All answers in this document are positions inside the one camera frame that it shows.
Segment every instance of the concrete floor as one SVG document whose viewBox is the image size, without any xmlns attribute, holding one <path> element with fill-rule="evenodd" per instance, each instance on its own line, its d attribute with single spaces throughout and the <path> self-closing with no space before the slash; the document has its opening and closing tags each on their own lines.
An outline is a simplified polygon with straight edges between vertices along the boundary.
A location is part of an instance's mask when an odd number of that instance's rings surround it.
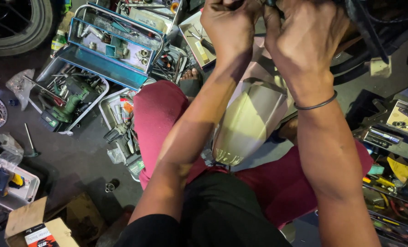
<svg viewBox="0 0 408 247">
<path fill-rule="evenodd" d="M 14 94 L 5 87 L 5 82 L 21 70 L 35 68 L 39 71 L 46 63 L 49 48 L 46 46 L 30 55 L 16 59 L 0 60 L 0 99 L 7 102 L 14 98 Z M 338 101 L 346 113 L 362 90 L 368 90 L 382 97 L 387 97 L 408 87 L 408 67 L 405 59 L 408 55 L 408 42 L 393 54 L 393 74 L 388 79 L 370 78 L 368 74 L 336 87 Z M 81 123 L 79 129 L 74 129 L 73 136 L 51 133 L 39 123 L 38 112 L 29 105 L 24 112 L 20 107 L 8 106 L 8 122 L 0 128 L 0 133 L 10 134 L 29 152 L 28 139 L 23 127 L 27 123 L 30 127 L 33 143 L 42 153 L 35 158 L 26 158 L 25 164 L 47 175 L 44 194 L 48 194 L 48 207 L 52 208 L 64 203 L 81 191 L 87 191 L 94 204 L 105 220 L 111 224 L 120 214 L 119 210 L 125 205 L 136 205 L 142 189 L 135 182 L 123 165 L 111 163 L 106 149 L 108 144 L 103 135 L 108 131 L 102 125 L 98 108 L 89 114 Z M 291 147 L 289 142 L 281 144 L 265 143 L 252 157 L 236 170 L 261 165 L 277 160 Z M 113 193 L 105 192 L 105 182 L 112 178 L 120 180 L 120 186 Z M 303 219 L 296 221 L 300 230 L 294 246 L 319 246 L 318 231 L 315 220 Z M 0 246 L 3 234 L 0 234 Z"/>
</svg>

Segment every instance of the green power tool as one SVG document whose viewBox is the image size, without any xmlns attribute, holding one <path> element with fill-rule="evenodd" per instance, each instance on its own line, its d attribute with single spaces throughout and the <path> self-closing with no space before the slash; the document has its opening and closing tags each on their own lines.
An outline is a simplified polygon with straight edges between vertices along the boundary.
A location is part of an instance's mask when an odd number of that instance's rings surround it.
<svg viewBox="0 0 408 247">
<path fill-rule="evenodd" d="M 42 112 L 41 119 L 47 129 L 52 132 L 62 132 L 73 121 L 74 111 L 80 102 L 91 103 L 98 97 L 98 93 L 83 76 L 68 76 L 66 86 L 71 93 L 64 107 L 55 106 Z"/>
</svg>

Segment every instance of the cardboard box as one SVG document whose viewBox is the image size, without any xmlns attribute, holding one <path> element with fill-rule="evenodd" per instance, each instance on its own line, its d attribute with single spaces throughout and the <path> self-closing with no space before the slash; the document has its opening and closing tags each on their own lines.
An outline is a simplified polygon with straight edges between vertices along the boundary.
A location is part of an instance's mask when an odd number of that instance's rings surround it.
<svg viewBox="0 0 408 247">
<path fill-rule="evenodd" d="M 193 53 L 193 56 L 195 57 L 196 61 L 198 62 L 198 64 L 200 65 L 202 69 L 206 67 L 208 64 L 211 64 L 216 59 L 216 56 L 210 53 L 206 48 L 199 47 L 200 46 L 199 40 L 197 40 L 195 37 L 193 37 L 189 33 L 189 30 L 198 36 L 200 35 L 199 33 L 201 33 L 202 36 L 208 42 L 211 43 L 210 39 L 206 37 L 207 33 L 202 28 L 200 18 L 201 18 L 201 11 L 197 12 L 196 14 L 187 18 L 185 21 L 181 22 L 181 24 L 179 25 L 179 29 L 185 41 L 189 45 L 190 50 Z"/>
<path fill-rule="evenodd" d="M 10 212 L 4 235 L 9 247 L 85 247 L 106 229 L 86 193 L 50 216 L 44 216 L 46 202 L 44 197 Z"/>
</svg>

